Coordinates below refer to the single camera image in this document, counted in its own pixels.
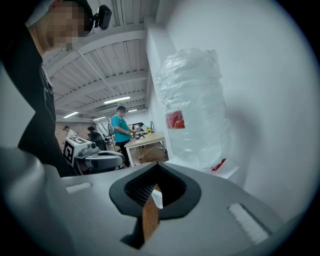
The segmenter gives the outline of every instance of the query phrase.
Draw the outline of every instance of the white ceiling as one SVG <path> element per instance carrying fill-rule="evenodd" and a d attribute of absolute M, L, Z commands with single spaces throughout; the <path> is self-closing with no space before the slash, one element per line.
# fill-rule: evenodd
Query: white ceiling
<path fill-rule="evenodd" d="M 155 17 L 159 0 L 88 0 L 95 13 L 100 5 L 112 10 L 109 28 L 92 29 L 77 49 L 43 56 L 53 86 L 56 115 L 96 119 L 110 116 L 119 105 L 146 108 L 148 60 L 144 16 Z M 130 99 L 104 104 L 130 96 Z"/>

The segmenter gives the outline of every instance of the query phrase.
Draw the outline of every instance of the plastic wrap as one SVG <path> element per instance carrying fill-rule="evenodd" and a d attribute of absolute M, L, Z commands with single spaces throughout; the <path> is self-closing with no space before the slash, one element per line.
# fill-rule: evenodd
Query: plastic wrap
<path fill-rule="evenodd" d="M 227 157 L 229 120 L 215 50 L 182 49 L 156 76 L 173 154 L 203 171 Z"/>

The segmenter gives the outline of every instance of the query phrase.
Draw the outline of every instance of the man in teal shirt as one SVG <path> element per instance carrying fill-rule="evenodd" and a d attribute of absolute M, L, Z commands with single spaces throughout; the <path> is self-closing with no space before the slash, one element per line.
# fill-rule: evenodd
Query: man in teal shirt
<path fill-rule="evenodd" d="M 126 121 L 123 119 L 126 115 L 126 108 L 124 106 L 119 106 L 116 110 L 115 115 L 112 117 L 112 126 L 115 133 L 115 143 L 119 145 L 121 152 L 124 156 L 124 163 L 127 167 L 130 165 L 130 160 L 128 157 L 125 144 L 130 141 L 131 132 L 133 130 L 129 129 Z"/>

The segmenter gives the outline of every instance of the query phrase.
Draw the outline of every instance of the backpack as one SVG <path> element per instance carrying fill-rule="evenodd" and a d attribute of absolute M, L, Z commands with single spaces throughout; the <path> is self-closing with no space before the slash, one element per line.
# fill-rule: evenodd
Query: backpack
<path fill-rule="evenodd" d="M 115 134 L 115 128 L 112 126 L 112 117 L 111 116 L 108 119 L 108 132 L 109 132 L 109 136 Z"/>

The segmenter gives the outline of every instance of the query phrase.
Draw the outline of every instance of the black vent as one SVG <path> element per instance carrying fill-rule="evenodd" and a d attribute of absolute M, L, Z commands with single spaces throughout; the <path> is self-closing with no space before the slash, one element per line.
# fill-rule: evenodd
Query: black vent
<path fill-rule="evenodd" d="M 128 182 L 124 191 L 143 207 L 156 184 L 162 192 L 163 207 L 179 199 L 186 191 L 186 184 L 180 178 L 159 165 Z"/>

